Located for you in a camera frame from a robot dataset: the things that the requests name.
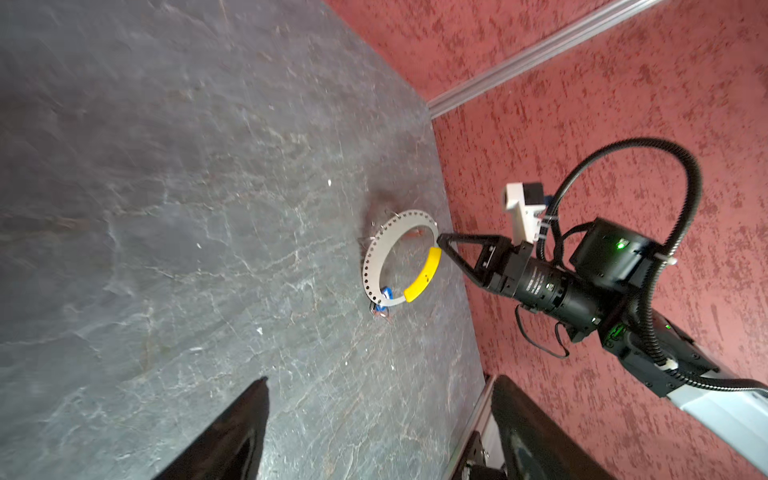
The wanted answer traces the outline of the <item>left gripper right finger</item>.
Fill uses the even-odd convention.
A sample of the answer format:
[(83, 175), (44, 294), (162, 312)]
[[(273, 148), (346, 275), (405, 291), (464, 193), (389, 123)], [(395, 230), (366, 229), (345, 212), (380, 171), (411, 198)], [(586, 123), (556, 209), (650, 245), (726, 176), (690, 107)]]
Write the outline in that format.
[(491, 412), (510, 479), (612, 477), (505, 375), (493, 384)]

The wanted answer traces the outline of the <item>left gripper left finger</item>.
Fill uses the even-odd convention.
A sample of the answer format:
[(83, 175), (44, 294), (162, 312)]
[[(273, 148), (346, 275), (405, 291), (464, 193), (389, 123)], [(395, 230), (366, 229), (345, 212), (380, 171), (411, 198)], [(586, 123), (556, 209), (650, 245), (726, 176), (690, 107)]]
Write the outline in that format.
[(247, 479), (258, 476), (269, 417), (268, 379), (251, 383), (159, 479)]

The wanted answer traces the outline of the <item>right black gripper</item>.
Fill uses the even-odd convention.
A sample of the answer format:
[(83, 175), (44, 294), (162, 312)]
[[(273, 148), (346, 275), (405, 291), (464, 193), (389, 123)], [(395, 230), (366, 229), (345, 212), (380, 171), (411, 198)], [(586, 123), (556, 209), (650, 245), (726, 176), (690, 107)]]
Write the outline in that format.
[[(465, 259), (459, 244), (480, 245), (479, 258)], [(442, 233), (437, 245), (471, 283), (491, 293), (533, 310), (554, 310), (564, 300), (568, 288), (564, 273), (536, 258), (531, 243), (512, 245), (500, 235)]]

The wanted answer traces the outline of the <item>large perforated keyring yellow segment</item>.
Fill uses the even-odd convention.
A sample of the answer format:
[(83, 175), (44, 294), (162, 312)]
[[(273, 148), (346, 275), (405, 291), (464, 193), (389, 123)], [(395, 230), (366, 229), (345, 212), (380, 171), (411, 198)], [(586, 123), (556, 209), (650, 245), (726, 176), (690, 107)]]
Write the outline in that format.
[[(383, 223), (368, 239), (361, 278), (371, 303), (391, 309), (414, 302), (432, 283), (442, 250), (437, 245), (438, 224), (423, 210), (404, 210)], [(393, 291), (392, 299), (381, 294)]]

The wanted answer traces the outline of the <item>small keys bunch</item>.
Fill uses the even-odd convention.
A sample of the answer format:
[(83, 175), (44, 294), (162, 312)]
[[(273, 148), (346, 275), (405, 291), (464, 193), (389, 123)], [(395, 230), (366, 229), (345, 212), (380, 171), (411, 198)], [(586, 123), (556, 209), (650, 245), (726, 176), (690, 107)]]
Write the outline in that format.
[(385, 307), (376, 303), (371, 303), (369, 310), (374, 317), (379, 317), (384, 319), (388, 319), (390, 317), (390, 309), (388, 307)]

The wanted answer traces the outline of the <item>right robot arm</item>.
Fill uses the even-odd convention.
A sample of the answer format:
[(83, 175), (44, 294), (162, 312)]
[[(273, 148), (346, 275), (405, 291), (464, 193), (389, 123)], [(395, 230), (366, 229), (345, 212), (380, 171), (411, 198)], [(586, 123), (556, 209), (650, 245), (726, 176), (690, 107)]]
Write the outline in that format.
[(570, 270), (536, 258), (526, 241), (514, 245), (499, 235), (444, 233), (437, 244), (474, 284), (553, 318), (571, 342), (597, 333), (602, 348), (641, 384), (765, 472), (766, 385), (719, 365), (653, 309), (654, 293), (646, 288), (656, 262), (672, 264), (689, 227), (678, 223), (659, 244), (602, 218), (577, 225), (566, 233), (583, 236)]

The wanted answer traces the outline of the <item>right aluminium corner post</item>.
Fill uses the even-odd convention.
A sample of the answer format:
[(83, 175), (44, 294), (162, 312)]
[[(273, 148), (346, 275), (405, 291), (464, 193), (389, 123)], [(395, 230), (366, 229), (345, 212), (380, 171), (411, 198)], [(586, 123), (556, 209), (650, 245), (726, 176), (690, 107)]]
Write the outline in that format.
[(611, 1), (498, 65), (427, 102), (432, 120), (659, 4), (659, 0)]

